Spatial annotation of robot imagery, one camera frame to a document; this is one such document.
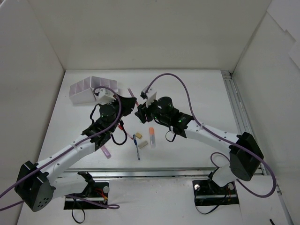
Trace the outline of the red ballpoint pen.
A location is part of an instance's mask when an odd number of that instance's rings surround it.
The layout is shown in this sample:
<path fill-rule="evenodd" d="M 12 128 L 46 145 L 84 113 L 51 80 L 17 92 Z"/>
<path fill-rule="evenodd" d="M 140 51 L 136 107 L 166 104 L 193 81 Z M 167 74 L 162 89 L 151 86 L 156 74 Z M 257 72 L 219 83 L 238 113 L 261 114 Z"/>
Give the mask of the red ballpoint pen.
<path fill-rule="evenodd" d="M 120 121 L 120 122 L 119 122 L 118 128 L 119 128 L 120 130 L 122 130 L 123 133 L 124 133 L 127 137 L 129 137 L 131 140 L 133 140 L 133 137 L 132 137 L 128 132 L 125 131 L 123 121 Z"/>

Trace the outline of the blue ballpoint pen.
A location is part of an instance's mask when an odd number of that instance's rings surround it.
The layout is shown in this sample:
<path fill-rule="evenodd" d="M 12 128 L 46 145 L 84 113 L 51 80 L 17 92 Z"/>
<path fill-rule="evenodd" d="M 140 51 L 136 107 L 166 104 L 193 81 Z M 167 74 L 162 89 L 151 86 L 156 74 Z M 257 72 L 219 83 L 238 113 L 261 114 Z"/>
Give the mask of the blue ballpoint pen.
<path fill-rule="evenodd" d="M 133 134 L 133 141 L 134 141 L 134 144 L 135 144 L 135 147 L 136 147 L 137 158 L 138 158 L 138 160 L 140 160 L 139 148 L 138 148 L 136 136 L 134 134 Z"/>

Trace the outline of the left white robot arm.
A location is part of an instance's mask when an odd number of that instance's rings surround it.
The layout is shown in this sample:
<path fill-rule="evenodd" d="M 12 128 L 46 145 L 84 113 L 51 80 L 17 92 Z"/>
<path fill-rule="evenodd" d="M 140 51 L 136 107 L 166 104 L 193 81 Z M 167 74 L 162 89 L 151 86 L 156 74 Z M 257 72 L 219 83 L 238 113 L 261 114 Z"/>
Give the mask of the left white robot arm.
<path fill-rule="evenodd" d="M 100 106 L 99 118 L 71 144 L 42 161 L 27 161 L 21 166 L 14 189 L 33 212 L 42 210 L 57 197 L 68 194 L 87 197 L 93 193 L 93 180 L 88 173 L 79 172 L 72 178 L 62 177 L 62 174 L 104 146 L 121 123 L 121 118 L 133 111 L 135 102 L 135 97 L 116 95 L 114 101 Z"/>

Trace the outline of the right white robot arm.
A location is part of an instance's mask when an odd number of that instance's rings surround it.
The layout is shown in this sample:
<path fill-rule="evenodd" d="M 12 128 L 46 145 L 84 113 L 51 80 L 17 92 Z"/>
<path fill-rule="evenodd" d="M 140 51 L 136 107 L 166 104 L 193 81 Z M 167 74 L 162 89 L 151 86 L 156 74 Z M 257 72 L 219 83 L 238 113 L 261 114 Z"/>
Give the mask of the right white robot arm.
<path fill-rule="evenodd" d="M 169 128 L 176 136 L 200 141 L 228 154 L 229 163 L 213 172 L 207 182 L 209 191 L 213 193 L 220 192 L 225 185 L 236 179 L 251 181 L 260 166 L 260 160 L 264 158 L 250 133 L 239 135 L 199 125 L 193 116 L 176 109 L 170 97 L 139 105 L 135 115 L 142 123 L 155 121 Z"/>

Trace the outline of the orange translucent highlighter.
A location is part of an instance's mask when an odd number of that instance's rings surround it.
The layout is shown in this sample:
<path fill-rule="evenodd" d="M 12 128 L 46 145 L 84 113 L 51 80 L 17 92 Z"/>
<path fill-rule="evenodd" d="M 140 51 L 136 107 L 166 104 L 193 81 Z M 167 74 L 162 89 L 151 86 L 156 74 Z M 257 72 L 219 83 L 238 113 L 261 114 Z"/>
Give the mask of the orange translucent highlighter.
<path fill-rule="evenodd" d="M 155 131 L 153 127 L 149 128 L 149 134 L 150 134 L 150 145 L 152 148 L 156 147 L 156 141 L 155 141 Z"/>

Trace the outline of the yellow eraser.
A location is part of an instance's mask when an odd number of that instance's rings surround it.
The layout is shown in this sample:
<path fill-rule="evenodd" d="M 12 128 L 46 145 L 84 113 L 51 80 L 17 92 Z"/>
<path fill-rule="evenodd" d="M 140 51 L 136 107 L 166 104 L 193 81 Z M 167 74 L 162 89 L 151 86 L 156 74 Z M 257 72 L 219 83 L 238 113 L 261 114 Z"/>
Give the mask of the yellow eraser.
<path fill-rule="evenodd" d="M 138 133 L 138 132 L 135 134 L 135 136 L 136 136 L 138 139 L 142 139 L 142 137 L 143 137 L 142 134 L 140 134 L 140 133 Z"/>

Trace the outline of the beige eraser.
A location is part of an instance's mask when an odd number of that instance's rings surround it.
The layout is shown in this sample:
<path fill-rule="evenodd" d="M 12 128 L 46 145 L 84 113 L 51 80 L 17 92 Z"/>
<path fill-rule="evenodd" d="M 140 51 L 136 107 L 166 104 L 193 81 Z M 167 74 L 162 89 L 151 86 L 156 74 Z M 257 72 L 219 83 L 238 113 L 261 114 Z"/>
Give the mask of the beige eraser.
<path fill-rule="evenodd" d="M 145 146 L 147 146 L 149 143 L 147 141 L 143 141 L 141 143 L 138 144 L 138 148 L 142 149 L 144 148 Z"/>

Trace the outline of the pink highlighter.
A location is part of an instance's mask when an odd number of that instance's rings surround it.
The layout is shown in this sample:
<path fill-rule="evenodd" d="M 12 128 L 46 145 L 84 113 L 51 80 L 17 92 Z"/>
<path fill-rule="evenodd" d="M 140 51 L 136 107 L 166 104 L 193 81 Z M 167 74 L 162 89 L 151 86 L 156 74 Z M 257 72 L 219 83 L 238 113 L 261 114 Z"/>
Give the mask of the pink highlighter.
<path fill-rule="evenodd" d="M 102 150 L 103 154 L 105 155 L 105 157 L 106 157 L 107 159 L 110 159 L 110 158 L 111 158 L 111 154 L 110 154 L 109 150 L 108 150 L 105 146 L 102 146 L 102 147 L 101 147 L 101 150 Z"/>

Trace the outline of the aluminium table rail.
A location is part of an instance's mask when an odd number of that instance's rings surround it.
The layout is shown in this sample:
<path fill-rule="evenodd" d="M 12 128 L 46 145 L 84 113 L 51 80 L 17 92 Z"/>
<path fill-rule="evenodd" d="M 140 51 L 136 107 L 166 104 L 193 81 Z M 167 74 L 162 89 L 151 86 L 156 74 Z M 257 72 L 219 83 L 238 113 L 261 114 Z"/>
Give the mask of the aluminium table rail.
<path fill-rule="evenodd" d="M 62 176 L 74 176 L 79 172 L 88 172 L 93 178 L 100 180 L 112 179 L 143 179 L 143 178 L 176 178 L 176 177 L 207 177 L 214 167 L 191 167 L 191 168 L 123 168 L 123 169 L 100 169 L 100 168 L 71 168 L 63 172 Z"/>

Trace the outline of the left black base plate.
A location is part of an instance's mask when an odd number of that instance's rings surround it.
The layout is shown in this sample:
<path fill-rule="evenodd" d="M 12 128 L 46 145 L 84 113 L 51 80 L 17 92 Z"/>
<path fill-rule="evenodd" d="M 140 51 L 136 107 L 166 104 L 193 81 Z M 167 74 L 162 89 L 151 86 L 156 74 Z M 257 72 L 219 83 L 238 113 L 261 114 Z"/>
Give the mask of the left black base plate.
<path fill-rule="evenodd" d="M 94 189 L 91 191 L 87 197 L 84 197 L 82 194 L 75 194 L 81 198 L 85 198 L 88 201 L 107 205 L 108 204 L 108 192 L 109 192 L 109 182 L 96 182 L 94 184 Z M 64 210 L 99 210 L 104 209 L 103 207 L 76 199 L 76 202 L 72 198 L 65 198 L 64 201 Z"/>

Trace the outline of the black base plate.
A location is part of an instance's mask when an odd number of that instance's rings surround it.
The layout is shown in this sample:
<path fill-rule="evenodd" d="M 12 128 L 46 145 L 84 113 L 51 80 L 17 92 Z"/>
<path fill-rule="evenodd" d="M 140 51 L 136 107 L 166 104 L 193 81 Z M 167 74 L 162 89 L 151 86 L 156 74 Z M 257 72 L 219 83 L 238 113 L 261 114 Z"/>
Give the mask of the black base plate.
<path fill-rule="evenodd" d="M 212 181 L 193 180 L 194 203 L 196 206 L 239 205 L 234 182 L 219 187 Z"/>
<path fill-rule="evenodd" d="M 108 204 L 108 192 L 109 192 L 109 182 L 96 182 L 94 184 L 94 189 L 91 191 L 87 197 L 84 197 L 82 194 L 75 194 L 81 198 L 85 198 L 88 201 L 107 205 Z M 65 198 L 64 201 L 64 210 L 99 210 L 104 209 L 103 207 L 76 199 L 76 202 L 72 198 Z"/>

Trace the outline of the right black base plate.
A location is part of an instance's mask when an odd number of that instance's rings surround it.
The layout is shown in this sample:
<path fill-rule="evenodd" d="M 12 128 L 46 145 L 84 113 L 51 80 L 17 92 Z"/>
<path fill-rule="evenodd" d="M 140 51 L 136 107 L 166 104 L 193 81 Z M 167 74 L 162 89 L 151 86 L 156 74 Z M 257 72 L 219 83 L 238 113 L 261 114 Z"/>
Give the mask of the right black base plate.
<path fill-rule="evenodd" d="M 212 181 L 193 180 L 194 203 L 196 206 L 239 205 L 234 182 L 219 187 Z"/>

